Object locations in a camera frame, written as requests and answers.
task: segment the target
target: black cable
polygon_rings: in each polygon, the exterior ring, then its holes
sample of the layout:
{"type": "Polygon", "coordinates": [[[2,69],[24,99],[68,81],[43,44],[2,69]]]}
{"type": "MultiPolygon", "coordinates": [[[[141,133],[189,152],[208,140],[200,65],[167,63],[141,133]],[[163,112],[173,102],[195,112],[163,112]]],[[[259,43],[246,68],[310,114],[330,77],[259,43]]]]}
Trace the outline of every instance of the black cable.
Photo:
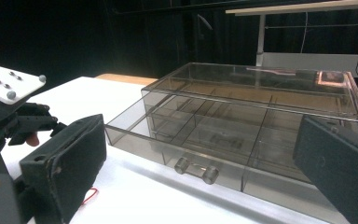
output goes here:
{"type": "Polygon", "coordinates": [[[305,28],[304,28],[304,35],[303,35],[303,42],[301,45],[301,51],[300,53],[302,53],[302,50],[304,49],[304,43],[305,43],[305,37],[307,36],[307,28],[308,28],[308,12],[305,12],[305,28]]]}

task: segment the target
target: table surface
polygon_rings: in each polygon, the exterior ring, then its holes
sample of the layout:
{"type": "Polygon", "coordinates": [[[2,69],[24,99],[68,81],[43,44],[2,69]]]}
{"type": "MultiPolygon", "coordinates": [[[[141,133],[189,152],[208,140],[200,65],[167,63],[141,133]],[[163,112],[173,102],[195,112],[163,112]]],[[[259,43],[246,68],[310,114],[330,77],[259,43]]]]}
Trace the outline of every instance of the table surface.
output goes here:
{"type": "MultiPolygon", "coordinates": [[[[143,86],[80,77],[29,102],[49,105],[50,114],[65,124],[95,114],[103,114],[107,123],[142,97],[143,86]]],[[[49,132],[38,136],[41,144],[49,140],[49,132]]],[[[3,149],[13,178],[21,174],[19,160],[33,150],[26,145],[3,149]]],[[[110,146],[94,187],[99,193],[71,223],[324,223],[110,146]]]]}

